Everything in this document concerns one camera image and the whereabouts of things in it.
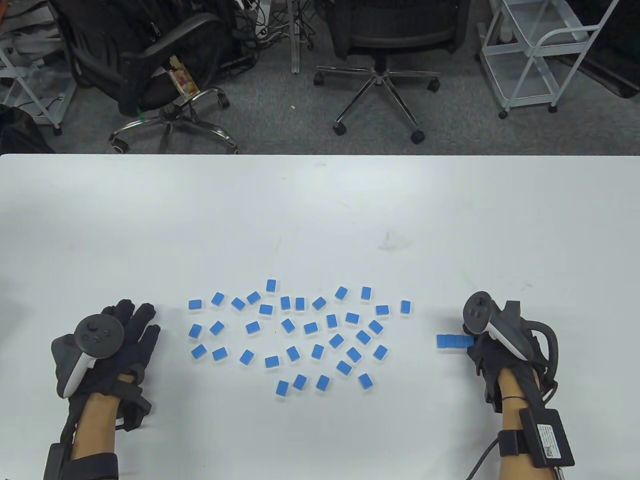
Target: black office chair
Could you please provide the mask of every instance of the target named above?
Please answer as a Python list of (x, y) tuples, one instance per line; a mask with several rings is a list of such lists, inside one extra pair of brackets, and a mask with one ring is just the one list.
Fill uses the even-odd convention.
[(318, 67), (314, 85), (324, 85), (324, 74), (365, 75), (369, 79), (335, 119), (333, 131), (344, 135), (345, 114), (372, 86), (385, 85), (414, 127), (411, 141), (424, 141), (420, 125), (396, 91), (392, 77), (428, 77), (429, 90), (440, 88), (438, 72), (390, 71), (388, 55), (444, 48), (453, 53), (465, 41), (469, 0), (323, 0), (333, 50), (346, 60), (350, 54), (371, 55), (373, 68)]
[[(229, 107), (225, 92), (209, 87), (221, 52), (216, 42), (224, 41), (228, 25), (211, 13), (196, 13), (161, 33), (152, 22), (132, 18), (131, 11), (114, 5), (116, 2), (104, 0), (49, 3), (76, 83), (85, 88), (97, 87), (117, 100), (121, 114), (138, 117), (111, 134), (113, 149), (118, 153), (128, 151), (128, 144), (118, 138), (125, 130), (162, 125), (158, 153), (167, 151), (174, 127), (181, 126), (212, 134), (225, 144), (228, 154), (238, 153), (231, 136), (218, 125), (199, 119), (193, 108), (195, 102), (210, 93), (217, 95), (221, 108)], [(187, 66), (201, 89), (191, 100), (179, 104), (174, 103), (180, 95), (169, 75), (162, 70), (157, 74), (172, 55)], [(145, 112), (157, 109), (157, 115), (145, 116)]]

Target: gray carpet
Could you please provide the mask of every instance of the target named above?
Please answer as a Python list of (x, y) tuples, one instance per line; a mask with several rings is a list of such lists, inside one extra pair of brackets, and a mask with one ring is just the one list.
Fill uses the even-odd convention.
[[(251, 71), (218, 86), (231, 107), (220, 111), (215, 98), (200, 106), (204, 120), (220, 124), (237, 141), (242, 154), (588, 154), (638, 155), (640, 152), (640, 95), (621, 99), (578, 73), (551, 115), (546, 106), (514, 109), (498, 119), (499, 106), (474, 59), (479, 47), (476, 24), (488, 22), (486, 0), (472, 2), (467, 41), (455, 54), (431, 51), (395, 56), (391, 68), (437, 70), (442, 73), (438, 93), (427, 82), (396, 82), (404, 101), (422, 124), (426, 140), (414, 145), (410, 125), (385, 88), (373, 88), (344, 123), (346, 135), (336, 136), (333, 119), (364, 82), (359, 78), (327, 77), (314, 87), (316, 65), (370, 67), (370, 58), (333, 55), (326, 26), (317, 17), (316, 46), (301, 50), (301, 69), (291, 74), (287, 41), (264, 52)], [(568, 69), (553, 61), (552, 70)], [(44, 129), (57, 152), (110, 153), (109, 133), (127, 119), (115, 101), (96, 89), (78, 90), (63, 123), (63, 135)], [(131, 153), (155, 153), (161, 127), (123, 134)], [(173, 135), (171, 153), (224, 153), (219, 143), (183, 132)]]

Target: white table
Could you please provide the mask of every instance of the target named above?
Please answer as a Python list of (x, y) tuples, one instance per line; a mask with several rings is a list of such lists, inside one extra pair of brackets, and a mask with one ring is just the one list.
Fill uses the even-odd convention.
[[(461, 309), (486, 289), (520, 300), (525, 318), (559, 338), (562, 415), (577, 466), (567, 479), (634, 478), (640, 271), (640, 167), (624, 157), (3, 156), (0, 159), (0, 476), (41, 478), (66, 418), (55, 394), (52, 339), (120, 298), (151, 301), (163, 331), (144, 383), (154, 411), (118, 433), (123, 479), (463, 479), (495, 437), (500, 416), (462, 354), (435, 349), (459, 333)], [(256, 310), (220, 313), (220, 290), (246, 296), (268, 278), (280, 292), (323, 294), (340, 314), (413, 301), (408, 319), (384, 321), (387, 359), (366, 358), (376, 385), (363, 394), (335, 371), (323, 314), (291, 315), (292, 339)], [(333, 294), (351, 289), (345, 307)], [(321, 322), (313, 340), (300, 326)], [(227, 323), (230, 358), (193, 362), (195, 321)], [(299, 367), (284, 349), (301, 347)], [(258, 353), (241, 369), (245, 347)], [(285, 365), (266, 372), (263, 358)], [(298, 372), (308, 389), (277, 401)], [(494, 452), (477, 475), (497, 478)]]

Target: chair caster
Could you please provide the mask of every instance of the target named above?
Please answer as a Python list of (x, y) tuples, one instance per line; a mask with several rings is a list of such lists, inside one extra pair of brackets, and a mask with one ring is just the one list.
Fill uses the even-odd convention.
[(338, 137), (341, 137), (342, 135), (347, 133), (347, 127), (344, 126), (344, 123), (338, 122), (337, 124), (333, 125), (333, 131)]
[(111, 140), (111, 146), (117, 154), (125, 154), (129, 151), (129, 144), (120, 138), (114, 138)]
[(324, 85), (324, 75), (322, 72), (316, 72), (316, 74), (314, 75), (314, 85), (315, 86)]
[(226, 110), (231, 105), (229, 103), (229, 99), (227, 98), (227, 96), (224, 93), (219, 93), (218, 94), (218, 105), (220, 105), (220, 108), (222, 110)]
[(416, 130), (411, 134), (411, 141), (414, 145), (418, 145), (424, 141), (424, 132), (422, 130)]
[(440, 80), (434, 78), (427, 85), (427, 90), (431, 90), (433, 93), (436, 93), (440, 89)]

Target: white metal cart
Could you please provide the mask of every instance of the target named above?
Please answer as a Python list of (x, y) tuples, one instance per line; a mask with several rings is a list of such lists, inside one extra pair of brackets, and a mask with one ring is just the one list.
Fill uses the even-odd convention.
[[(555, 113), (560, 96), (618, 1), (611, 1), (598, 24), (585, 26), (565, 0), (502, 0), (476, 58), (503, 108), (499, 117), (507, 118), (513, 107), (547, 103)], [(515, 42), (496, 45), (504, 20), (513, 26)], [(545, 57), (565, 54), (578, 58), (559, 85)]]

